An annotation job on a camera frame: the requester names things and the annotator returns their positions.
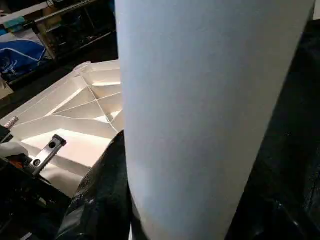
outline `white plastic part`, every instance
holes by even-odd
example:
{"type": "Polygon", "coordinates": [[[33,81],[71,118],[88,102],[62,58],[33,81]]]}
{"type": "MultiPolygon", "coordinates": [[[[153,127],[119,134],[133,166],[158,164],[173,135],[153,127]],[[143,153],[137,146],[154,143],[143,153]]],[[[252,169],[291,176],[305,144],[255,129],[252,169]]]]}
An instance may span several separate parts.
{"type": "Polygon", "coordinates": [[[12,116],[19,117],[11,129],[13,142],[21,144],[31,156],[38,155],[54,134],[64,138],[67,145],[51,161],[54,166],[41,174],[71,195],[78,185],[61,188],[61,181],[68,186],[74,178],[79,184],[124,128],[120,84],[117,60],[85,62],[1,119],[0,125],[12,116]]]}
{"type": "Polygon", "coordinates": [[[150,240],[222,240],[313,0],[115,3],[142,229],[150,240]]]}

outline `blue fabric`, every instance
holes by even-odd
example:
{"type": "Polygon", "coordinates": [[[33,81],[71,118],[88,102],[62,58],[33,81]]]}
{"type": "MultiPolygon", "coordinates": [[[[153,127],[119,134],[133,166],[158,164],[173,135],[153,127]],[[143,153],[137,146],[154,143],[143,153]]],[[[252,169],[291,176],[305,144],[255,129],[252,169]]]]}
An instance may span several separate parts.
{"type": "Polygon", "coordinates": [[[31,40],[0,42],[0,72],[16,76],[30,72],[45,52],[44,46],[31,40]]]}

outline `white cylinder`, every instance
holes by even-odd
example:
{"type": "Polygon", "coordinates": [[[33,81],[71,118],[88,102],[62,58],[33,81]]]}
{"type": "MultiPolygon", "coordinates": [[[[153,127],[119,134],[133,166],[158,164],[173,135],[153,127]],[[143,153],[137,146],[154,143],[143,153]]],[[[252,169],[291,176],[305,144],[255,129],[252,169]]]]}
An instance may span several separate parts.
{"type": "Polygon", "coordinates": [[[116,1],[129,185],[149,239],[224,239],[312,3],[116,1]]]}

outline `bolt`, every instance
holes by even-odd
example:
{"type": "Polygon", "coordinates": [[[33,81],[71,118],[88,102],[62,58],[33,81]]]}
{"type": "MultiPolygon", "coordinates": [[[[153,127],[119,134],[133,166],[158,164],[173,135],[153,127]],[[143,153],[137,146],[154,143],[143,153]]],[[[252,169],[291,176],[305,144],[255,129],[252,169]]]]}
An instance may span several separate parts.
{"type": "Polygon", "coordinates": [[[17,116],[13,116],[5,125],[4,127],[7,129],[12,129],[16,123],[19,121],[19,118],[17,116]]]}
{"type": "Polygon", "coordinates": [[[39,159],[34,160],[33,165],[35,165],[36,167],[39,166],[41,163],[41,161],[39,159]]]}

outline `metal bracket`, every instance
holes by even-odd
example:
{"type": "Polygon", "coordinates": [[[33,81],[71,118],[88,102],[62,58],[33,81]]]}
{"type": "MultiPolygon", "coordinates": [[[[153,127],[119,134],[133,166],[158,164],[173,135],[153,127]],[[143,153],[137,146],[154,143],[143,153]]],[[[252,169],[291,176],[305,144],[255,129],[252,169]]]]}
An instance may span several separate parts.
{"type": "Polygon", "coordinates": [[[39,174],[58,151],[67,144],[66,140],[58,135],[54,135],[47,146],[30,162],[24,170],[33,176],[39,174]]]}

